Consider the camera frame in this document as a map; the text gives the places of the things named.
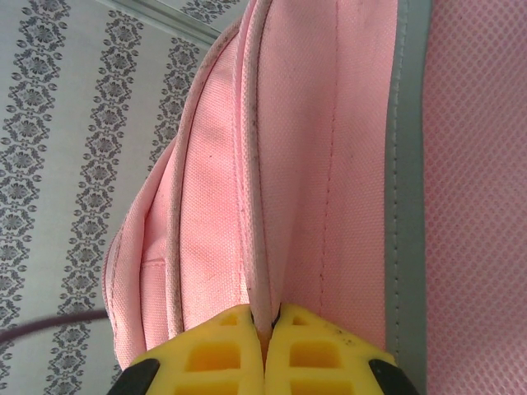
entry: backpack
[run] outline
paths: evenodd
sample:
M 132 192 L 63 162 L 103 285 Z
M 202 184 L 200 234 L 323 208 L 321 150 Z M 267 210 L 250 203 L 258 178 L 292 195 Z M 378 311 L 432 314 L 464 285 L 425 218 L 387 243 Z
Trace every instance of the backpack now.
M 106 256 L 128 366 L 299 304 L 431 394 L 527 392 L 527 2 L 253 0 Z

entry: purple cord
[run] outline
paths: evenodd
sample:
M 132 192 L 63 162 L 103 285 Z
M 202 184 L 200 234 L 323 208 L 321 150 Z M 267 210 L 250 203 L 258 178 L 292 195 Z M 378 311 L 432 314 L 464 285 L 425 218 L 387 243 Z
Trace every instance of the purple cord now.
M 42 318 L 31 323 L 24 323 L 13 329 L 0 332 L 0 344 L 10 342 L 18 337 L 30 335 L 33 332 L 38 332 L 43 329 L 57 327 L 59 325 L 71 325 L 73 323 L 81 323 L 83 321 L 96 321 L 99 319 L 108 318 L 106 310 L 89 310 L 78 314 L 59 315 L 57 317 Z

